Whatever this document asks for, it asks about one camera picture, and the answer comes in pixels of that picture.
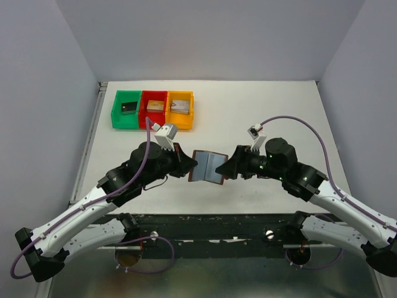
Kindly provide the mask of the brown leather card holder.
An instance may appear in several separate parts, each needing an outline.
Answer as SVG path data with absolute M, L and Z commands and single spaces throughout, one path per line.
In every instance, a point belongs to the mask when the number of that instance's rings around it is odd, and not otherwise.
M 189 172 L 188 182 L 204 181 L 223 185 L 224 176 L 216 172 L 217 167 L 228 161 L 228 155 L 205 150 L 194 150 L 192 158 L 197 165 Z

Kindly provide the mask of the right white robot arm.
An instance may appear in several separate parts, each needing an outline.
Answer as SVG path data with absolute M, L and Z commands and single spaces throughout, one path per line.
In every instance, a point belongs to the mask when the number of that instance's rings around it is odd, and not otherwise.
M 329 211 L 343 225 L 325 222 L 304 212 L 285 228 L 292 243 L 303 239 L 319 241 L 353 252 L 379 273 L 396 277 L 396 219 L 386 216 L 340 190 L 331 178 L 316 168 L 300 163 L 293 146 L 282 138 L 265 144 L 265 155 L 239 145 L 232 157 L 216 168 L 226 179 L 270 178 L 285 191 Z

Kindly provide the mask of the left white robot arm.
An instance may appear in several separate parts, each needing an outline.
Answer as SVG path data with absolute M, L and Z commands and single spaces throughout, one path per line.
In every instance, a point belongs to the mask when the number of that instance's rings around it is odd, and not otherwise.
M 83 252 L 105 245 L 133 244 L 142 232 L 131 215 L 120 214 L 103 224 L 97 221 L 140 196 L 147 185 L 168 176 L 184 177 L 196 165 L 178 143 L 171 150 L 154 142 L 141 143 L 129 160 L 108 171 L 78 203 L 41 227 L 16 232 L 30 276 L 43 282 Z

